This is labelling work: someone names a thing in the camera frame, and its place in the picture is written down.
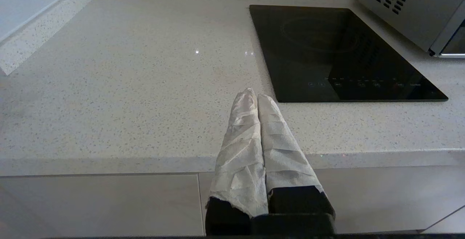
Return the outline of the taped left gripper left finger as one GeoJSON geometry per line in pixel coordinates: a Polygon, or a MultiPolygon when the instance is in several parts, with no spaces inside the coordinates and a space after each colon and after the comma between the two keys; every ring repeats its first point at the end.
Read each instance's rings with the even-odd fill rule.
{"type": "Polygon", "coordinates": [[[251,220],[268,214],[265,168],[254,90],[234,98],[215,163],[205,231],[208,236],[249,235],[251,220]]]}

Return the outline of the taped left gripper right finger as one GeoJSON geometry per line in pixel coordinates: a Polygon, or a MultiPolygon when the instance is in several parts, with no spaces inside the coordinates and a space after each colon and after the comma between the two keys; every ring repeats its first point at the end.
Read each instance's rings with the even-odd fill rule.
{"type": "Polygon", "coordinates": [[[334,216],[321,182],[270,96],[258,95],[258,115],[270,213],[334,216]]]}

